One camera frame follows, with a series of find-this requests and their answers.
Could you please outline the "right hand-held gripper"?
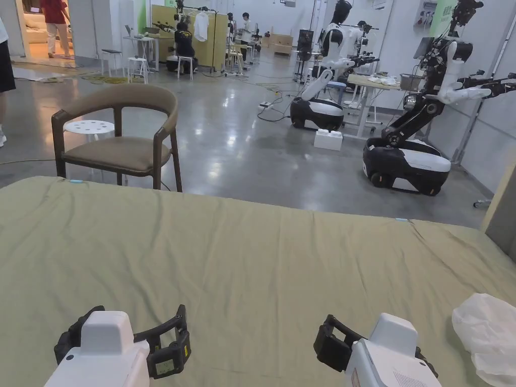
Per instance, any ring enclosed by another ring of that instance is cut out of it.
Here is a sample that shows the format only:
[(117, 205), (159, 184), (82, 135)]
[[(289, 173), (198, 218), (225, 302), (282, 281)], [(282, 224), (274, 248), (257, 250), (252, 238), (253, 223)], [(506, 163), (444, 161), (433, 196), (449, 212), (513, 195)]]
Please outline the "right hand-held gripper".
[(329, 314), (313, 348), (317, 360), (345, 372), (346, 386), (438, 386), (438, 373), (417, 347), (407, 320), (382, 313), (369, 338)]

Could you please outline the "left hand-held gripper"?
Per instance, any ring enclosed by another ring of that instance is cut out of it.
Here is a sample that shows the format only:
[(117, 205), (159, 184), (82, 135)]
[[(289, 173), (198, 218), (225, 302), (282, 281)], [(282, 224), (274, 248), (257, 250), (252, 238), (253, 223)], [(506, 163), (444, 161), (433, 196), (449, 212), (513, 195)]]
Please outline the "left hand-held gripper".
[[(170, 331), (175, 340), (162, 346)], [(137, 334), (124, 311), (95, 306), (63, 332), (53, 353), (57, 368), (45, 386), (149, 386), (150, 378), (181, 373), (191, 355), (186, 306)]]

